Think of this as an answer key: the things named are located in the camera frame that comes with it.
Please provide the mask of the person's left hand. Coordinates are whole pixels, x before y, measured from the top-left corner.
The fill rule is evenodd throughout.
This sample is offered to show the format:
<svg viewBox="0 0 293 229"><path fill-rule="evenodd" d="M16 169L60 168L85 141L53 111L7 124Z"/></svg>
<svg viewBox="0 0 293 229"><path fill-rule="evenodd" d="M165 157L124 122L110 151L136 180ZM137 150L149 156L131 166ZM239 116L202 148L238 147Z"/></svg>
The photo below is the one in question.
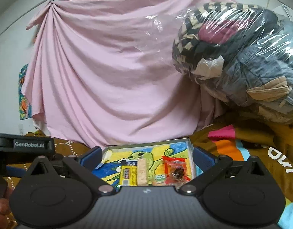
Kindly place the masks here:
<svg viewBox="0 0 293 229"><path fill-rule="evenodd" d="M14 225L14 222L8 218L11 213L9 197L12 191L13 189L7 188L4 196L0 199L0 229L12 228Z"/></svg>

